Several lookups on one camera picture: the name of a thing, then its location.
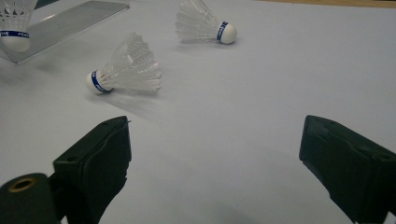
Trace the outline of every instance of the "black plastic jaw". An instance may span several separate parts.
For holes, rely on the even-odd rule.
[[[300,160],[352,222],[395,214],[396,155],[343,125],[307,116]]]
[[[123,188],[131,146],[128,119],[104,121],[53,162],[55,173],[20,176],[0,188],[0,223],[97,224]]]

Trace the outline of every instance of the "badminton shuttlecock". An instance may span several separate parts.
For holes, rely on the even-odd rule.
[[[161,78],[149,44],[133,33],[119,44],[105,68],[87,75],[86,84],[95,94],[112,89],[157,91],[161,88]]]
[[[177,13],[177,35],[183,40],[217,39],[231,44],[236,39],[236,29],[227,21],[220,22],[201,0],[183,0]]]
[[[0,1],[0,26],[3,44],[10,50],[23,52],[30,48],[27,26],[37,0]]]

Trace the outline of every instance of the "shuttlecock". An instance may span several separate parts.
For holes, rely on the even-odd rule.
[[[87,75],[86,84],[95,94],[112,89],[157,91],[161,88],[162,72],[154,61],[149,44],[141,35],[128,35],[117,47],[105,68]]]
[[[0,1],[0,26],[3,44],[10,50],[24,52],[30,48],[27,26],[37,0]]]
[[[217,39],[231,44],[236,39],[236,29],[227,21],[220,22],[201,0],[183,0],[177,13],[177,35],[183,40]]]

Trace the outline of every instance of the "shuttlecock cork base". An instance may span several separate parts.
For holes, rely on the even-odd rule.
[[[223,44],[232,44],[236,39],[236,29],[233,25],[224,21],[218,32],[217,40]]]
[[[10,50],[24,52],[30,48],[29,34],[19,31],[1,31],[1,41]]]
[[[107,90],[101,86],[97,79],[99,74],[100,71],[93,71],[92,73],[87,75],[87,78],[85,79],[85,84],[88,90],[97,95],[111,92],[112,89]]]

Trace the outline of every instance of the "white surface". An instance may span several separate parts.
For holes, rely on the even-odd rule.
[[[350,223],[299,161],[306,115],[395,151],[396,10],[213,0],[234,44],[183,44],[177,0],[131,9],[22,65],[0,62],[0,182],[51,162],[103,120],[132,121],[128,181],[101,223]],[[95,96],[85,76],[129,32],[157,95]]]

